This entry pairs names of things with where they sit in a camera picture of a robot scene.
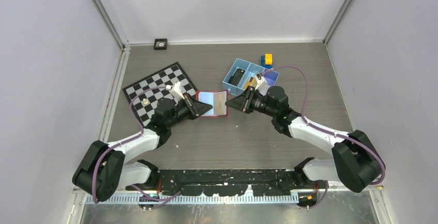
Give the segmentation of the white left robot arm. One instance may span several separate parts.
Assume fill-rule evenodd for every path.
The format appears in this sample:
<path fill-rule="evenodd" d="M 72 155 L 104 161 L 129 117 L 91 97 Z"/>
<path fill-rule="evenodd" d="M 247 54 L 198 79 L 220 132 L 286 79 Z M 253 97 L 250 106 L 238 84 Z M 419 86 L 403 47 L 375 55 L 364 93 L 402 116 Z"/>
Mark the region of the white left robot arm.
<path fill-rule="evenodd" d="M 115 142 L 94 141 L 73 174 L 72 183 L 91 194 L 95 203 L 108 200 L 119 188 L 141 185 L 146 190 L 154 189 L 159 183 L 157 166 L 143 159 L 132 164 L 129 161 L 166 143 L 172 126 L 194 120 L 212 108 L 186 93 L 178 102 L 159 100 L 150 122 L 139 133 Z"/>

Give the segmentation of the tan patterned card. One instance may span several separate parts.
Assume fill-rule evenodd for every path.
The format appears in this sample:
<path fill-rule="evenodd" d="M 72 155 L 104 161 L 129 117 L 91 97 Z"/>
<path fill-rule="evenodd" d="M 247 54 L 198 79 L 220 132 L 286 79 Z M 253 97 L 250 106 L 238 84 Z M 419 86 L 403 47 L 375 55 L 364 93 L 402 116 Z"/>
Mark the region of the tan patterned card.
<path fill-rule="evenodd" d="M 227 101 L 226 92 L 218 92 L 214 96 L 214 114 L 216 116 L 226 116 L 227 106 L 225 102 Z"/>

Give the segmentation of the red leather card holder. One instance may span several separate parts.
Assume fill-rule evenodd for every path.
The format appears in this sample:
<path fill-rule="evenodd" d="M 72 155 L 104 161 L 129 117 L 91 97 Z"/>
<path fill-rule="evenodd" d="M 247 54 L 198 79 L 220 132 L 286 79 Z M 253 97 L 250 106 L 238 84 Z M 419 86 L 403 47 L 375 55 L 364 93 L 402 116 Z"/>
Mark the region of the red leather card holder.
<path fill-rule="evenodd" d="M 196 100 L 209 104 L 212 109 L 207 111 L 202 117 L 223 117 L 228 115 L 228 90 L 222 91 L 196 91 Z"/>

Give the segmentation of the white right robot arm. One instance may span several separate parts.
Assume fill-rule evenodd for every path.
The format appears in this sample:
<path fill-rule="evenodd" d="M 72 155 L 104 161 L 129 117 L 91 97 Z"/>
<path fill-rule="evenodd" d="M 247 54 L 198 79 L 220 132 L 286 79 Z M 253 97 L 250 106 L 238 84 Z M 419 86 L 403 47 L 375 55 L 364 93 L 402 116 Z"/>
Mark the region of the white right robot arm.
<path fill-rule="evenodd" d="M 301 188 L 308 188 L 315 181 L 337 181 L 360 193 L 385 178 L 386 167 L 364 132 L 341 132 L 310 121 L 289 106 L 282 87 L 270 87 L 265 95 L 248 87 L 226 101 L 226 105 L 246 114 L 257 111 L 268 115 L 279 133 L 308 142 L 331 155 L 331 159 L 309 157 L 295 166 L 295 182 Z"/>

